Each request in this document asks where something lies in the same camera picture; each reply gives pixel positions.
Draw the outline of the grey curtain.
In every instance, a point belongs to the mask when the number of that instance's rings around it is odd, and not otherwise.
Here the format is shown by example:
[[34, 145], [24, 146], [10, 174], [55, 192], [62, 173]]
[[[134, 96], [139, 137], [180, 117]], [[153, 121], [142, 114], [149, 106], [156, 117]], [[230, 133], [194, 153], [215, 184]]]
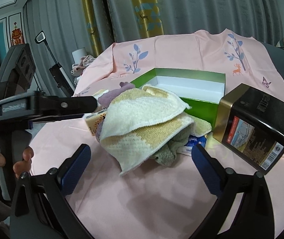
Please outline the grey curtain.
[[[158, 0], [162, 35], [225, 29], [275, 46], [284, 38], [284, 0]], [[69, 72], [71, 53], [80, 48], [93, 55], [82, 0], [28, 0], [23, 7], [25, 35], [36, 63], [36, 83], [44, 92], [62, 95], [49, 69], [54, 62], [44, 43], [35, 37], [44, 31], [53, 55]]]

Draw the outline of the purple cloth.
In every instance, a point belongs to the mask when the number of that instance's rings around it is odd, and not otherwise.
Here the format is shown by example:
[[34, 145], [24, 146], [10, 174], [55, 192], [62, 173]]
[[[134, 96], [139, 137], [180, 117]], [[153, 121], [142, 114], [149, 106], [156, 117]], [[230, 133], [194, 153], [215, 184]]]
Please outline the purple cloth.
[[[125, 92], [126, 90], [130, 90], [135, 88], [135, 85], [133, 85], [132, 83], [129, 82], [121, 82], [120, 83], [120, 88], [108, 91], [107, 93], [104, 93], [102, 96], [100, 96], [98, 98], [98, 103], [104, 108], [107, 109], [109, 107], [109, 105], [111, 104], [111, 102], [118, 97], [119, 95], [121, 95], [123, 92]], [[105, 117], [103, 117], [103, 119], [100, 121], [100, 123], [98, 124], [98, 128], [96, 130], [96, 140], [98, 142], [100, 142], [100, 135], [101, 135], [101, 131], [102, 131], [102, 127], [103, 127], [103, 123], [105, 120]]]

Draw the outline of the pink printed tablecloth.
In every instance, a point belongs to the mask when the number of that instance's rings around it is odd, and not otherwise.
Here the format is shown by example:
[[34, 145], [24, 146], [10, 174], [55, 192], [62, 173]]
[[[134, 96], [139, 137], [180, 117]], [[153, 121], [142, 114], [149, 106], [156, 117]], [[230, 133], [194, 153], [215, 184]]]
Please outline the pink printed tablecloth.
[[[115, 43], [107, 48], [81, 78], [76, 92], [94, 94], [113, 90], [121, 81], [132, 81], [125, 65], [137, 50], [146, 52], [140, 73], [152, 68], [196, 69], [226, 75], [226, 90], [241, 83], [284, 101], [284, 79], [266, 48], [253, 38], [238, 36], [243, 62], [231, 61], [230, 40], [225, 30], [211, 35], [200, 30], [186, 35], [163, 35]], [[32, 173], [58, 167], [81, 144], [88, 144], [92, 159], [68, 197], [78, 218], [96, 238], [188, 238], [214, 204], [192, 159], [181, 155], [166, 168], [153, 160], [120, 175], [117, 161], [104, 151], [82, 119], [46, 124], [33, 139]], [[274, 211], [274, 233], [284, 230], [284, 155], [266, 175]]]

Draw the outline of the black gold tin box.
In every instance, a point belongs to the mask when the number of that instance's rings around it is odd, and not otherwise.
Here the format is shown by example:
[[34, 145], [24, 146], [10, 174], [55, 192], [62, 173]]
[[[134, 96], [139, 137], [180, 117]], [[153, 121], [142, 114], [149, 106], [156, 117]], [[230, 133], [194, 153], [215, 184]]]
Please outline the black gold tin box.
[[284, 101], [238, 85], [219, 102], [213, 137], [266, 175], [284, 154]]

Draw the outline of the black stand with mirror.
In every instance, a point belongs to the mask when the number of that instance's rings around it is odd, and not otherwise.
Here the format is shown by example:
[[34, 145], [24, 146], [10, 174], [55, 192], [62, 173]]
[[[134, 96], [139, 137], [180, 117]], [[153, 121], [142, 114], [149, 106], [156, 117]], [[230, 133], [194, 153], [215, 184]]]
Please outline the black stand with mirror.
[[73, 83], [71, 82], [70, 78], [66, 74], [66, 71], [64, 70], [63, 66], [57, 61], [55, 56], [53, 55], [48, 42], [47, 42], [47, 37], [44, 33], [44, 31], [40, 31], [36, 37], [35, 37], [35, 43], [36, 44], [41, 44], [44, 43], [51, 58], [54, 61], [54, 65], [49, 69], [52, 77], [54, 78], [57, 87], [62, 90], [62, 92], [68, 96], [71, 97], [74, 94], [75, 87]]

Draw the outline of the yellow patterned curtain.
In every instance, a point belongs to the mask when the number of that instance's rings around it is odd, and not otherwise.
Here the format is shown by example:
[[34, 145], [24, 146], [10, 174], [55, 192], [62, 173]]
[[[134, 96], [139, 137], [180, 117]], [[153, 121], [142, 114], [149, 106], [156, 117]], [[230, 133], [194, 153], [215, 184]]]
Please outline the yellow patterned curtain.
[[158, 0], [82, 0], [91, 50], [163, 34]]

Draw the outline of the blue white small packet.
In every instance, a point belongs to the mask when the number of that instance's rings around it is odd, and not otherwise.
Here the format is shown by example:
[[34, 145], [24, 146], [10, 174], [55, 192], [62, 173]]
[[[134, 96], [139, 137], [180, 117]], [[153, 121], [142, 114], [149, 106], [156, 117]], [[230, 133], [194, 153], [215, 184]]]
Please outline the blue white small packet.
[[190, 135], [188, 137], [187, 143], [184, 146], [179, 147], [177, 153], [182, 155], [187, 155], [190, 157], [192, 154], [193, 147], [196, 145], [201, 145], [203, 148], [205, 148], [206, 141], [207, 141], [207, 135], [201, 137]]

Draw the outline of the yellow tissue pack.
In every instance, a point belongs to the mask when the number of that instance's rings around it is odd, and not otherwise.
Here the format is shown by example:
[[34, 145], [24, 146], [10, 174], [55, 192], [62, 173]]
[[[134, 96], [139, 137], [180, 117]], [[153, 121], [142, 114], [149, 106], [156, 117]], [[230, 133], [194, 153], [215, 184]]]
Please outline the yellow tissue pack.
[[101, 125], [105, 119], [107, 107], [98, 103], [97, 109], [93, 113], [86, 113], [82, 118], [84, 119], [92, 136], [99, 136], [101, 132]]

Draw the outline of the white cylinder lamp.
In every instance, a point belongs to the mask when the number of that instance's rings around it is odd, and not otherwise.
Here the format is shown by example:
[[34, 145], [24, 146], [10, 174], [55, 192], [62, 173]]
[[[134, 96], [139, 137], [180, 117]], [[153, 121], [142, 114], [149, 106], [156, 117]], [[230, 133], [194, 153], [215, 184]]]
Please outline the white cylinder lamp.
[[86, 51], [86, 48], [80, 48], [80, 49], [73, 51], [71, 54], [73, 56], [74, 63], [79, 64], [81, 62], [81, 58], [86, 57], [87, 51]]

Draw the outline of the green cardboard box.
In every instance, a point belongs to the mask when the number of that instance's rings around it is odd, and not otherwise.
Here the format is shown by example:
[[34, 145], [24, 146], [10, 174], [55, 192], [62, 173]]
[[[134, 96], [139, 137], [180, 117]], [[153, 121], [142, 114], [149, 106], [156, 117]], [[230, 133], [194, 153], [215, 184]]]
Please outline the green cardboard box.
[[173, 92], [190, 105], [186, 113], [214, 127], [219, 102], [225, 95], [226, 75], [202, 70], [153, 68], [132, 83], [137, 88], [150, 84]]

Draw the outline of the olive green cloth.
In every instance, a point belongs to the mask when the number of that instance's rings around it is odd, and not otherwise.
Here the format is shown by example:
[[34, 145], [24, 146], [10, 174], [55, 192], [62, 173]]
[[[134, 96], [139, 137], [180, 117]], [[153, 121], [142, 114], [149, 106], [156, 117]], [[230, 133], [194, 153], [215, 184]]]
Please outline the olive green cloth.
[[178, 148], [187, 143], [190, 135], [201, 137], [208, 135], [212, 131], [212, 125], [206, 120], [193, 116], [192, 119], [192, 124], [171, 138], [167, 144], [162, 146], [162, 148], [155, 152], [150, 158], [162, 166], [170, 167], [177, 158]]

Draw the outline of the pink clothes pile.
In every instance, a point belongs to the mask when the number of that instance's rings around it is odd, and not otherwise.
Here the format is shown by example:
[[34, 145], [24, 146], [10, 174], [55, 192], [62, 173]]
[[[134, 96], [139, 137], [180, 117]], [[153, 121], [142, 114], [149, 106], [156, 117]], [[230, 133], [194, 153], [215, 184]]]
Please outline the pink clothes pile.
[[71, 75], [79, 77], [83, 74], [84, 70], [95, 61], [95, 58], [91, 55], [87, 55], [80, 58], [80, 62], [72, 65]]

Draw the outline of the red ornament wall picture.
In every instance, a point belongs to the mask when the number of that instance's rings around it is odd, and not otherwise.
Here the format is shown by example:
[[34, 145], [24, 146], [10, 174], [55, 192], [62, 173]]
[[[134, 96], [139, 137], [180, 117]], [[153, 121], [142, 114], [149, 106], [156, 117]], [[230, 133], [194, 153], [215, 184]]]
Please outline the red ornament wall picture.
[[21, 12], [9, 16], [10, 45], [25, 44]]

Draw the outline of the cream yellow towel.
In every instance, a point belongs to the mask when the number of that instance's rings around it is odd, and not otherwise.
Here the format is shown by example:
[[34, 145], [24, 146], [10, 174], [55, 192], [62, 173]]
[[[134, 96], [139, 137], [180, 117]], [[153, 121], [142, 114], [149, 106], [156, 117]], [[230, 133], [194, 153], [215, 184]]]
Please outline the cream yellow towel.
[[190, 134], [191, 109], [175, 93], [144, 85], [122, 92], [110, 103], [99, 143], [120, 165], [124, 176], [182, 133]]

